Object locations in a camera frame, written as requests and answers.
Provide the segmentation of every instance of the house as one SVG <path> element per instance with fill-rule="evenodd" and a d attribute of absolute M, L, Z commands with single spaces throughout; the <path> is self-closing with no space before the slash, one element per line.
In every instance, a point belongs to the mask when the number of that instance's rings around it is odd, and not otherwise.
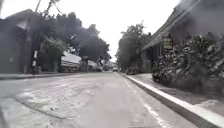
<path fill-rule="evenodd" d="M 224 1 L 181 0 L 165 24 L 142 49 L 142 56 L 150 62 L 151 68 L 164 48 L 172 48 L 173 43 L 208 32 L 217 35 L 224 33 Z"/>

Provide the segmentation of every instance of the foliage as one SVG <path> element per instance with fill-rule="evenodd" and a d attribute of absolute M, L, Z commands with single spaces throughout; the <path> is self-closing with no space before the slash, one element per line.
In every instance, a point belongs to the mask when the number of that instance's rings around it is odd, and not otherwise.
<path fill-rule="evenodd" d="M 154 80 L 188 89 L 202 87 L 205 80 L 222 77 L 223 49 L 224 38 L 211 33 L 189 38 L 164 52 L 156 63 Z"/>
<path fill-rule="evenodd" d="M 44 69 L 53 69 L 54 64 L 58 63 L 63 52 L 67 50 L 66 44 L 61 40 L 44 38 L 40 48 L 40 62 Z"/>
<path fill-rule="evenodd" d="M 71 53 L 88 56 L 92 61 L 108 61 L 109 45 L 98 35 L 96 25 L 89 28 L 82 27 L 82 21 L 74 12 L 68 15 L 47 16 L 41 20 L 42 36 L 60 39 L 70 48 Z"/>
<path fill-rule="evenodd" d="M 140 51 L 147 44 L 151 34 L 143 32 L 142 24 L 128 27 L 126 32 L 122 32 L 122 38 L 119 41 L 119 48 L 116 54 L 118 66 L 127 69 L 133 62 L 140 58 Z"/>

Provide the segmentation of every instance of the roof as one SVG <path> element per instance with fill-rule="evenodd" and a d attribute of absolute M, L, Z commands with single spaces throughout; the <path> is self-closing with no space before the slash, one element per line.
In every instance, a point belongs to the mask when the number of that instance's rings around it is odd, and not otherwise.
<path fill-rule="evenodd" d="M 38 13 L 33 12 L 30 9 L 15 13 L 11 16 L 6 17 L 4 20 L 15 24 L 23 29 L 27 29 L 28 24 L 32 25 L 32 28 L 38 27 L 36 23 L 38 22 Z"/>
<path fill-rule="evenodd" d="M 34 15 L 36 15 L 35 12 L 33 12 L 31 9 L 27 9 L 18 13 L 15 13 L 11 16 L 8 16 L 5 18 L 5 20 L 10 20 L 10 21 L 21 21 L 24 19 L 28 19 L 29 17 L 33 17 Z"/>
<path fill-rule="evenodd" d="M 142 51 L 158 44 L 162 40 L 162 37 L 168 35 L 169 30 L 200 2 L 201 0 L 181 0 L 180 3 L 174 8 L 174 11 L 169 16 L 167 21 L 157 30 Z"/>

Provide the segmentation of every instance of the sky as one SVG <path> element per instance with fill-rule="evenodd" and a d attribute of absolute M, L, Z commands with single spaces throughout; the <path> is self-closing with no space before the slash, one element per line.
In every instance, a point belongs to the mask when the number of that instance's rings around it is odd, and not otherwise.
<path fill-rule="evenodd" d="M 4 0 L 1 18 L 16 12 L 35 10 L 38 0 Z M 144 32 L 156 32 L 172 13 L 180 0 L 61 0 L 57 6 L 62 13 L 75 12 L 82 20 L 84 27 L 96 24 L 100 37 L 110 44 L 112 61 L 116 61 L 115 54 L 121 32 L 128 26 L 143 22 Z M 47 8 L 49 0 L 42 0 L 38 11 Z M 52 7 L 50 14 L 58 11 Z"/>

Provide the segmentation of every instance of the road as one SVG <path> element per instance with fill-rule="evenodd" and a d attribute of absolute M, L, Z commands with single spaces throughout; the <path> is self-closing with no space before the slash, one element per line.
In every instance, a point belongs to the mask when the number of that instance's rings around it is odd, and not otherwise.
<path fill-rule="evenodd" d="M 196 128 L 117 73 L 0 81 L 4 128 Z"/>

